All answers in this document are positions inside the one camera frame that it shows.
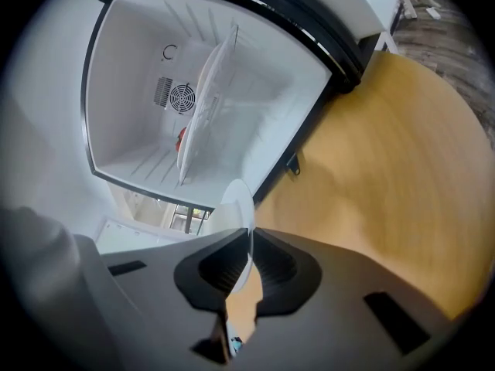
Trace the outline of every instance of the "black rectangular slot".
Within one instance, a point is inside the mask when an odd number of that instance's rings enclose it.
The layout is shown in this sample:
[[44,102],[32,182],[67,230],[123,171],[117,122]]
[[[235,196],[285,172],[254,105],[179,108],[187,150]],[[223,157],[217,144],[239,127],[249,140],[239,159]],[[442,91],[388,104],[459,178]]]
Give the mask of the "black rectangular slot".
[[118,276],[128,274],[129,272],[136,271],[138,269],[146,267],[146,264],[142,261],[131,261],[130,263],[112,265],[108,267],[112,276]]
[[387,293],[371,293],[364,300],[403,355],[429,340],[430,335]]

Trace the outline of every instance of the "white wall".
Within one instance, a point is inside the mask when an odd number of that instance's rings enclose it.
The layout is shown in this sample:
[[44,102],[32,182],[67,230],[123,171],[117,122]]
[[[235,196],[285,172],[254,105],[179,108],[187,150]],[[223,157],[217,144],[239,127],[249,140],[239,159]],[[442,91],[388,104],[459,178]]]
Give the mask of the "white wall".
[[94,237],[115,204],[92,176],[80,85],[98,0],[49,0],[19,40],[2,84],[2,202],[30,206]]

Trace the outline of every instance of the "gray wood floor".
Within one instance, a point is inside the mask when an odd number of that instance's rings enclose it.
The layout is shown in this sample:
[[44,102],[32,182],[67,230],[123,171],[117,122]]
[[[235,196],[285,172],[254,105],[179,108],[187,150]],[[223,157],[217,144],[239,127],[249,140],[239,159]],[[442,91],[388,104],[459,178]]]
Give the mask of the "gray wood floor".
[[423,0],[411,0],[417,19],[402,19],[394,33],[399,53],[448,81],[473,109],[495,150],[495,76],[483,47],[463,14],[449,0],[436,0],[433,19]]

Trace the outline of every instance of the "red object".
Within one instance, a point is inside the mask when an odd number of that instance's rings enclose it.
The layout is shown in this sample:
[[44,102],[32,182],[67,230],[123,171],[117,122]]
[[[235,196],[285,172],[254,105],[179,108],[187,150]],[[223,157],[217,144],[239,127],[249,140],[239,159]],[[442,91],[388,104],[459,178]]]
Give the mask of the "red object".
[[180,147],[180,143],[181,141],[183,140],[183,137],[184,137],[184,133],[186,132],[186,129],[182,129],[181,132],[179,133],[179,136],[177,137],[179,140],[176,142],[176,150],[177,152],[179,152],[179,147]]

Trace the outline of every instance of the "rectangular vent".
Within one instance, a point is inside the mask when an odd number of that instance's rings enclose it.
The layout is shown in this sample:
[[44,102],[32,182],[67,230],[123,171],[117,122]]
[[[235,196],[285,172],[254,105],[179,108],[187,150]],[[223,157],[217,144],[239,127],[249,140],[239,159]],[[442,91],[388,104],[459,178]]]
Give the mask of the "rectangular vent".
[[403,355],[407,355],[429,340],[430,335],[387,293],[368,294],[364,297],[364,301]]
[[169,100],[170,88],[172,87],[172,79],[160,77],[156,84],[155,97],[153,101],[159,106],[166,107]]

